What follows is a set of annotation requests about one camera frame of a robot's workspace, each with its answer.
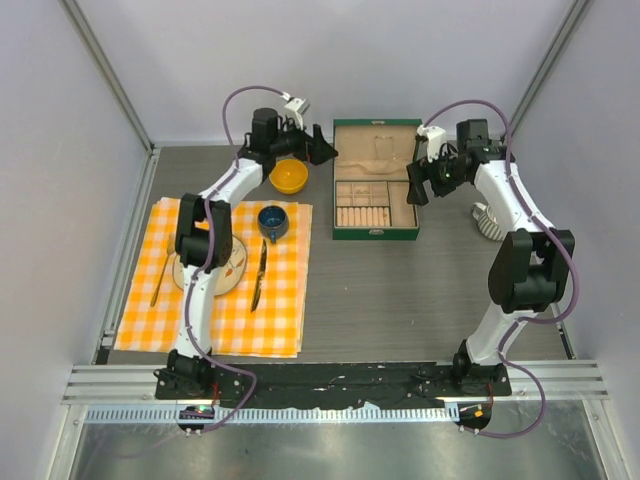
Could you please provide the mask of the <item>green jewelry tray insert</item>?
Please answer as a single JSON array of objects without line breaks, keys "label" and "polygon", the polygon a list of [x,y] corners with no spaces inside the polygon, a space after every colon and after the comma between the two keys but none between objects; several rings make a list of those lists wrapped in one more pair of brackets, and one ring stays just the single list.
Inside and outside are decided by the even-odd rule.
[{"label": "green jewelry tray insert", "polygon": [[334,225],[342,229],[417,229],[404,181],[337,181]]}]

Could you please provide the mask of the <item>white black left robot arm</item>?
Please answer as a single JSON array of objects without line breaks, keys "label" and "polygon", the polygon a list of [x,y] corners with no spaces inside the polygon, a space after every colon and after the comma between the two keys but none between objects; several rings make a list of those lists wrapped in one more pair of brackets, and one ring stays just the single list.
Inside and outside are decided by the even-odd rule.
[{"label": "white black left robot arm", "polygon": [[335,158],[337,151],[320,125],[308,133],[276,110],[259,108],[228,170],[208,189],[180,199],[175,250],[183,267],[182,314],[167,364],[155,372],[157,398],[200,399],[212,391],[214,287],[232,252],[232,211],[268,179],[277,159],[287,155],[321,165]]}]

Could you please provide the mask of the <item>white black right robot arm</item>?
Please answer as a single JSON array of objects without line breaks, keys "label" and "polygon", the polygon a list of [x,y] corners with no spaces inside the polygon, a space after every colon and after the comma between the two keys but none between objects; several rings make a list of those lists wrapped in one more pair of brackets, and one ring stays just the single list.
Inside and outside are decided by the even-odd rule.
[{"label": "white black right robot arm", "polygon": [[444,197],[469,183],[484,197],[504,236],[488,274],[491,303],[453,357],[453,386],[472,395],[486,383],[503,381],[513,341],[564,296],[575,238],[539,211],[510,148],[490,138],[486,120],[458,123],[454,148],[447,147],[444,129],[421,125],[416,144],[426,153],[407,167],[408,203],[423,206],[429,193]]}]

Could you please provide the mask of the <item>green jewelry box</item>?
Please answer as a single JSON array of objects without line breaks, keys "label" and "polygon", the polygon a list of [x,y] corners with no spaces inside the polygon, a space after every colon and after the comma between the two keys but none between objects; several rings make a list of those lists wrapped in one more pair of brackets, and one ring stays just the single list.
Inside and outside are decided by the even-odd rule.
[{"label": "green jewelry box", "polygon": [[335,240],[413,241],[417,229],[342,229],[334,225],[337,181],[404,181],[406,166],[417,159],[419,119],[336,119],[333,121],[333,233]]}]

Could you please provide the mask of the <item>orange bowl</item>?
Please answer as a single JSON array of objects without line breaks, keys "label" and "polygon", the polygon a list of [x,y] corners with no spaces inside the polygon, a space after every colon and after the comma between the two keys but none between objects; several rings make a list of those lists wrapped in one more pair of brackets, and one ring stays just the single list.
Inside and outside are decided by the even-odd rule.
[{"label": "orange bowl", "polygon": [[300,192],[309,176],[306,165],[297,159],[282,159],[277,162],[269,176],[272,186],[280,193],[293,195]]}]

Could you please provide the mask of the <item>grey striped mug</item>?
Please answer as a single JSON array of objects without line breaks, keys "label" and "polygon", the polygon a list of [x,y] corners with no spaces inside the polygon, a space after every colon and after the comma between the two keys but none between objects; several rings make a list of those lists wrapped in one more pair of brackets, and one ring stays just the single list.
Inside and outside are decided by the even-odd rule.
[{"label": "grey striped mug", "polygon": [[480,202],[474,203],[471,207],[471,216],[476,222],[478,231],[485,238],[494,242],[502,242],[504,240],[504,232],[489,205]]}]

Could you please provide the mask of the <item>dark blue mug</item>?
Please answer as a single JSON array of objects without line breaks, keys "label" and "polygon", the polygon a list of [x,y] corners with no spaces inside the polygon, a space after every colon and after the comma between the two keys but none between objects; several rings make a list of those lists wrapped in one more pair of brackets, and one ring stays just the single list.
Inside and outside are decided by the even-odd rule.
[{"label": "dark blue mug", "polygon": [[257,222],[261,234],[272,244],[281,239],[289,229],[288,214],[276,205],[262,208],[258,213]]}]

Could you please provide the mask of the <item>beige bird pattern plate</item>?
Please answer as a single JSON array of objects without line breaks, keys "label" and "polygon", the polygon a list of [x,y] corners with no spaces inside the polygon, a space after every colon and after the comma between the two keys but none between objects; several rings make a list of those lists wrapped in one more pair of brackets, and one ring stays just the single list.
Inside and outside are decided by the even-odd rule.
[{"label": "beige bird pattern plate", "polygon": [[[247,259],[248,252],[246,246],[238,237],[233,236],[231,255],[227,263],[223,266],[222,273],[218,277],[214,289],[215,296],[225,295],[237,286],[245,272]],[[175,286],[182,290],[184,276],[178,254],[174,255],[171,273]]]}]

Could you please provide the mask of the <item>orange white checkered cloth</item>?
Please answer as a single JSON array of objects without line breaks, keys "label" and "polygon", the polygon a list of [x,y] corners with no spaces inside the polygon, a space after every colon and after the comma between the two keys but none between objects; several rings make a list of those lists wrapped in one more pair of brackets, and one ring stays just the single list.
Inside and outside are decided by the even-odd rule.
[{"label": "orange white checkered cloth", "polygon": [[[232,231],[246,246],[248,259],[237,286],[214,300],[210,335],[217,354],[294,358],[301,350],[313,208],[280,202],[289,217],[287,233],[275,244],[259,232],[264,201],[244,201],[232,213]],[[183,289],[172,279],[174,255],[166,253],[176,230],[179,202],[163,197],[150,213],[115,349],[167,352],[180,327]],[[267,264],[258,307],[251,313],[262,241]]]}]

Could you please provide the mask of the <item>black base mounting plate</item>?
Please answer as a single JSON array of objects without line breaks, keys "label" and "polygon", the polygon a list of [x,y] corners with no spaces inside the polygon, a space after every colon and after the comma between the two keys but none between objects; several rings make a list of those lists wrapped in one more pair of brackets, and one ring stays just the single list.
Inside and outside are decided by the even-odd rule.
[{"label": "black base mounting plate", "polygon": [[473,367],[458,375],[436,362],[276,363],[237,365],[172,361],[154,371],[159,400],[217,400],[225,408],[343,410],[371,403],[382,409],[438,406],[442,398],[508,397],[506,368]]}]

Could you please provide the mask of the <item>black handled knife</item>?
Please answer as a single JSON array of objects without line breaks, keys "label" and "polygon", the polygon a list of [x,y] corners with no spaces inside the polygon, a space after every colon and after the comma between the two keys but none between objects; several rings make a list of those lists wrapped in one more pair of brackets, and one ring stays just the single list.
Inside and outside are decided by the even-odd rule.
[{"label": "black handled knife", "polygon": [[262,281],[266,274],[267,251],[268,251],[268,247],[267,247],[266,240],[263,240],[262,246],[261,246],[259,268],[256,275],[253,297],[252,297],[251,308],[250,308],[251,313],[256,311],[259,304],[261,289],[262,289]]}]

